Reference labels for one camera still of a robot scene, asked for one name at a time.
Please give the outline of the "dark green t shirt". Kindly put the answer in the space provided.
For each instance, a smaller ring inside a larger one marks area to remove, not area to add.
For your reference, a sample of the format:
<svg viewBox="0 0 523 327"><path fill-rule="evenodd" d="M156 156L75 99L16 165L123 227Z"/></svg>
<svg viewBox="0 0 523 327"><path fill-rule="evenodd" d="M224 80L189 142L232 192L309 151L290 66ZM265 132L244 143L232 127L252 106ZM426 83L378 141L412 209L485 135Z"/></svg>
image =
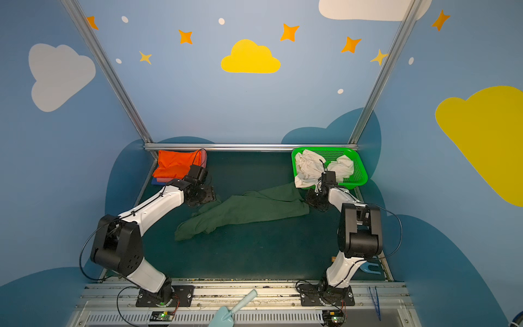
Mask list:
<svg viewBox="0 0 523 327"><path fill-rule="evenodd" d="M210 234L223 226L271 222L309 212L309 205L298 189L293 183L288 183L205 204L177 227L174 238L185 241L201 233Z"/></svg>

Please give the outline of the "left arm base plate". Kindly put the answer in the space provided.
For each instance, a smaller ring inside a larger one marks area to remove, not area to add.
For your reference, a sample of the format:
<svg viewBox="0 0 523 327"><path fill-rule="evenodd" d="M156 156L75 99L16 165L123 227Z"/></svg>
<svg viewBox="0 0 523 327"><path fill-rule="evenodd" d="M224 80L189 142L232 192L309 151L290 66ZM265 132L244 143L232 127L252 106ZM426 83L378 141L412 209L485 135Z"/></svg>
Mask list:
<svg viewBox="0 0 523 327"><path fill-rule="evenodd" d="M193 299L194 286L165 286L157 293L140 289L136 307L175 308L190 307Z"/></svg>

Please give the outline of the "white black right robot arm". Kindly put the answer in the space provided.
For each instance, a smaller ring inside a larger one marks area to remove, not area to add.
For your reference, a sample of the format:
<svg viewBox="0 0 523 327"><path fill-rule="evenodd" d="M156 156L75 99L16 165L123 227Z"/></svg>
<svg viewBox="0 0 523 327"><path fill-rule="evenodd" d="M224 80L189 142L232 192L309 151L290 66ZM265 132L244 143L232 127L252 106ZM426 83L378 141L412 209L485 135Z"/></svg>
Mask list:
<svg viewBox="0 0 523 327"><path fill-rule="evenodd" d="M335 207L340 212L336 242L339 253L317 286L316 297L324 305L341 306L351 292L356 271L383 250L381 211L350 194L336 181L336 173L321 174L316 188L308 193L316 207Z"/></svg>

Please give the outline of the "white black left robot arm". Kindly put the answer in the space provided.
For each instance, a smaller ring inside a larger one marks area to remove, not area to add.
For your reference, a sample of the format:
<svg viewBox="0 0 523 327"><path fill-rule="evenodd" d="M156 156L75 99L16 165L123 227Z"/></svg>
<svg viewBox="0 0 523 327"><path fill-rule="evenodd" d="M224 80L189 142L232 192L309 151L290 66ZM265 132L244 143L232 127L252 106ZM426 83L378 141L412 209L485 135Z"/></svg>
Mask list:
<svg viewBox="0 0 523 327"><path fill-rule="evenodd" d="M167 182L137 207L99 220L90 259L137 286L137 306L172 306L175 294L171 279L145 259L142 238L173 209L183 204L196 207L216 200L213 187L205 184L207 175L207 169L192 165L185 177Z"/></svg>

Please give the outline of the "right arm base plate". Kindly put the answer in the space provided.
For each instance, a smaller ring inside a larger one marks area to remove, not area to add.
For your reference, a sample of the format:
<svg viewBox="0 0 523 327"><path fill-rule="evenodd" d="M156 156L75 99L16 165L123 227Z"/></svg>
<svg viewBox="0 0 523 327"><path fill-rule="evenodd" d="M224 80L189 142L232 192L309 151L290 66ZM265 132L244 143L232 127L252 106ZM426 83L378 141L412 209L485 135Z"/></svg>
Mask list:
<svg viewBox="0 0 523 327"><path fill-rule="evenodd" d="M303 307L352 307L355 305L351 287L336 288L324 284L299 281L295 289Z"/></svg>

